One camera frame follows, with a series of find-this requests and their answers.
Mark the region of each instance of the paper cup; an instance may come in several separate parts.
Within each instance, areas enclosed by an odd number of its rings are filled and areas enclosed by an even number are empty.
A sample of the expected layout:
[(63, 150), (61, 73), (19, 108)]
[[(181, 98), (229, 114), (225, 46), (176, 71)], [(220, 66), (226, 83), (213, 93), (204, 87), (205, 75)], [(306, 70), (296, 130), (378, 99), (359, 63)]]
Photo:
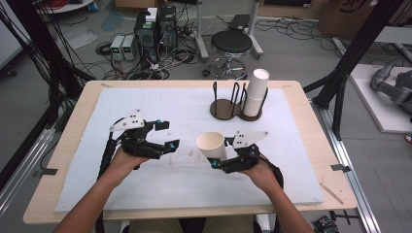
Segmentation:
[(224, 136), (218, 132), (201, 134), (196, 140), (196, 146), (208, 158), (227, 160), (224, 147)]
[(248, 96), (248, 98), (244, 101), (241, 106), (242, 113), (248, 117), (256, 117), (258, 115), (258, 111), (260, 110), (260, 105), (263, 103), (263, 99), (254, 99)]
[(266, 70), (256, 69), (251, 76), (248, 88), (248, 97), (253, 99), (262, 99), (266, 92), (267, 82), (269, 81), (270, 74)]

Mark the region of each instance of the plug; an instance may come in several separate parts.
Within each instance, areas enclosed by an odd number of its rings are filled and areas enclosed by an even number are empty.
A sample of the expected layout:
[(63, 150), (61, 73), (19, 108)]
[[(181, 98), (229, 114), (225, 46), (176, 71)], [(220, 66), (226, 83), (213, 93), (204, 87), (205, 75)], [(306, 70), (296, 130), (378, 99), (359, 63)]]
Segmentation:
[(151, 68), (152, 68), (152, 70), (157, 70), (158, 69), (158, 64), (152, 64)]

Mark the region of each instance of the gray robot arm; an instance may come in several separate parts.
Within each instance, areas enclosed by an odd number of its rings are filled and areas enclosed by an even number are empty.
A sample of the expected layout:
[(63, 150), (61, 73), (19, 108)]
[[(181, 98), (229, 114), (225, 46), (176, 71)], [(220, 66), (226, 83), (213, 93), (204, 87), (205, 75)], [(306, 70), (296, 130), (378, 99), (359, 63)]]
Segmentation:
[[(382, 92), (389, 97), (391, 97), (391, 100), (397, 104), (403, 105), (409, 102), (411, 98), (411, 90), (408, 90), (405, 87), (399, 87), (399, 86), (393, 86), (390, 84), (385, 83), (385, 80), (391, 75), (391, 71), (395, 66), (395, 60), (389, 62), (387, 65), (385, 65), (382, 69), (378, 70), (375, 75), (372, 77), (372, 81), (370, 83), (370, 87), (376, 91)], [(404, 79), (408, 78), (408, 80), (411, 80), (412, 77), (410, 77), (412, 73), (406, 72), (399, 74), (398, 78), (399, 79)]]

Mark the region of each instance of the stool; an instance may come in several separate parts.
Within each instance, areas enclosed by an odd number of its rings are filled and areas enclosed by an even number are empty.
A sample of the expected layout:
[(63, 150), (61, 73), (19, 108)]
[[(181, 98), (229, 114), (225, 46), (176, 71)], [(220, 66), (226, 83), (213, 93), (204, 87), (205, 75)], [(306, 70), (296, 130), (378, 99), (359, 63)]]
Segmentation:
[[(246, 79), (248, 73), (245, 65), (235, 58), (250, 53), (252, 45), (251, 38), (242, 31), (225, 30), (213, 35), (211, 41), (212, 49), (224, 55), (224, 57), (212, 62), (210, 65), (211, 73), (216, 78), (227, 75), (233, 77), (235, 80)], [(224, 63), (220, 66), (219, 63), (221, 60), (224, 61)]]

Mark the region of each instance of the wooden table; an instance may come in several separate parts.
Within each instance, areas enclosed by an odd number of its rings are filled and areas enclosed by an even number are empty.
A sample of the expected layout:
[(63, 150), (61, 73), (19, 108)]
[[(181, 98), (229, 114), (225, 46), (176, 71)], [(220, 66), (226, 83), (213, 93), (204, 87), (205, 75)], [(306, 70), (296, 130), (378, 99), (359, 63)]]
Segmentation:
[[(234, 81), (220, 81), (219, 87), (233, 87)], [(60, 141), (51, 157), (48, 168), (58, 169), (55, 176), (42, 177), (23, 220), (29, 224), (55, 223), (64, 214), (54, 211), (70, 161), (81, 141), (87, 122), (103, 88), (156, 87), (204, 88), (213, 81), (92, 81), (88, 82)], [(320, 183), (325, 202), (320, 205), (298, 205), (300, 211), (348, 210), (357, 206), (354, 192), (341, 171), (332, 171), (330, 165), (338, 161), (329, 145), (302, 87), (293, 81), (270, 81), (269, 88), (282, 88), (291, 108), (297, 129), (303, 139), (309, 160)], [(105, 211), (105, 219), (142, 219), (184, 216), (228, 216), (273, 213), (269, 207), (224, 207), (178, 210)]]

